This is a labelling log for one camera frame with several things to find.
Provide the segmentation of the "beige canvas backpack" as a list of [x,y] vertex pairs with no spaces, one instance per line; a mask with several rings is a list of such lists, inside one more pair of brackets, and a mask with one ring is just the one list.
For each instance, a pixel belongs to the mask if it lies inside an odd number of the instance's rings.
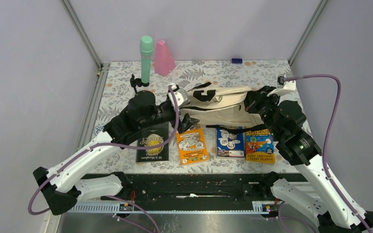
[[215,87],[211,82],[187,91],[190,104],[183,110],[207,127],[236,126],[246,131],[264,130],[267,127],[258,114],[245,111],[244,100],[250,87]]

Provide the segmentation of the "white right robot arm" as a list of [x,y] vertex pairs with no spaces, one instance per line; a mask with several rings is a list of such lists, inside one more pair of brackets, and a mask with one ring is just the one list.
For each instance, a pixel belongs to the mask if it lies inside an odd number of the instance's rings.
[[370,232],[373,212],[355,203],[325,165],[319,145],[302,129],[306,116],[298,102],[280,101],[274,91],[270,86],[250,91],[244,100],[245,110],[260,115],[278,152],[306,178],[319,197],[305,194],[276,172],[260,180],[260,196],[266,200],[275,197],[291,205],[321,233]]

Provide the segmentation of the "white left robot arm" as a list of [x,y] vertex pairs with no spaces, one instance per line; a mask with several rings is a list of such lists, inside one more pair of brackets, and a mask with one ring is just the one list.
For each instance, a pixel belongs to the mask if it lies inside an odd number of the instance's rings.
[[[122,172],[88,180],[83,177],[119,149],[153,150],[166,146],[176,133],[183,133],[195,124],[196,121],[189,116],[180,119],[181,108],[189,103],[187,91],[174,83],[168,85],[167,98],[160,104],[156,104],[153,92],[136,92],[127,106],[72,156],[51,168],[38,167],[33,171],[38,188],[28,203],[28,213],[36,216],[50,211],[56,216],[69,211],[82,200],[102,196],[128,198],[130,182],[124,180]],[[141,138],[143,130],[160,124],[172,126],[168,139],[148,147],[133,145]]]

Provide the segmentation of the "pink plastic cone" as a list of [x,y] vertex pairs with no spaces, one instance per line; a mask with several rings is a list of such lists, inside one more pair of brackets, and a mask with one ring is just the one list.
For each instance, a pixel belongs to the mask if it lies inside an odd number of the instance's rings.
[[175,68],[176,63],[164,40],[156,43],[154,70],[161,76],[168,76]]

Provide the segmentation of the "yellow treehouse paperback book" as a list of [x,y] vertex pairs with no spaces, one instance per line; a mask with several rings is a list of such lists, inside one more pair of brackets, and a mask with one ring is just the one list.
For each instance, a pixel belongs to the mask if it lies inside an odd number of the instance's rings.
[[274,140],[268,129],[245,133],[245,160],[274,164]]

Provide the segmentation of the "small blue block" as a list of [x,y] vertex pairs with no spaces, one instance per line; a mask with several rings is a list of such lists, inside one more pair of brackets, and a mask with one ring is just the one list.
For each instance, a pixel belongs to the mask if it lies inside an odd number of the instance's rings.
[[243,60],[241,58],[232,58],[231,63],[232,64],[242,64]]

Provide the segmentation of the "black moon paperback book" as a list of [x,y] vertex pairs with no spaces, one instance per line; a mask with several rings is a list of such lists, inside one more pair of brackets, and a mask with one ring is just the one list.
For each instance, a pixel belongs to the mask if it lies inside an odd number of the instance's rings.
[[164,143],[169,138],[169,124],[163,123],[143,129],[137,141],[138,147],[154,147],[148,150],[137,150],[136,163],[165,162],[169,160],[169,145]]

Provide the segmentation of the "blue comic paperback book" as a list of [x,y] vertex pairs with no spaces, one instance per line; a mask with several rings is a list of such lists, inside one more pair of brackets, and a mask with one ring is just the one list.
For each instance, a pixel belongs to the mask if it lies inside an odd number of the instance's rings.
[[245,143],[242,127],[216,126],[216,157],[222,159],[244,159]]

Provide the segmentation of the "black mini tripod stand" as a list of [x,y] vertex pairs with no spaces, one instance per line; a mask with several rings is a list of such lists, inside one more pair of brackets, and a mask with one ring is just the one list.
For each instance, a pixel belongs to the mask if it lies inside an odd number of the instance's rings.
[[130,85],[133,88],[135,94],[138,93],[138,87],[144,87],[144,83],[142,82],[141,78],[135,78],[134,74],[131,75]]

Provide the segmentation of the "orange comic paperback book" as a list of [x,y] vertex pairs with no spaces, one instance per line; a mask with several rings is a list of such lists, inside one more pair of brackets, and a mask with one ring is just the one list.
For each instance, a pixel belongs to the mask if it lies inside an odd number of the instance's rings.
[[184,133],[177,133],[176,140],[182,166],[209,161],[210,156],[200,124],[193,125]]

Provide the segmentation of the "mint green microphone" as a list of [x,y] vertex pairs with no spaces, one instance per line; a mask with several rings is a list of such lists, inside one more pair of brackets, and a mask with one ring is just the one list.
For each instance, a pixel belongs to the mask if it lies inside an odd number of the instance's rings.
[[139,44],[141,54],[141,83],[142,86],[149,86],[151,74],[151,62],[154,49],[154,42],[151,36],[142,36]]

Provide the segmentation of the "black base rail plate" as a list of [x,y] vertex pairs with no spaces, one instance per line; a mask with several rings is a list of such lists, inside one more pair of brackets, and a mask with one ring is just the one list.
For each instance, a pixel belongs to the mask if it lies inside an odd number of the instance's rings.
[[267,213],[275,197],[260,186],[266,174],[127,174],[122,199],[151,214]]

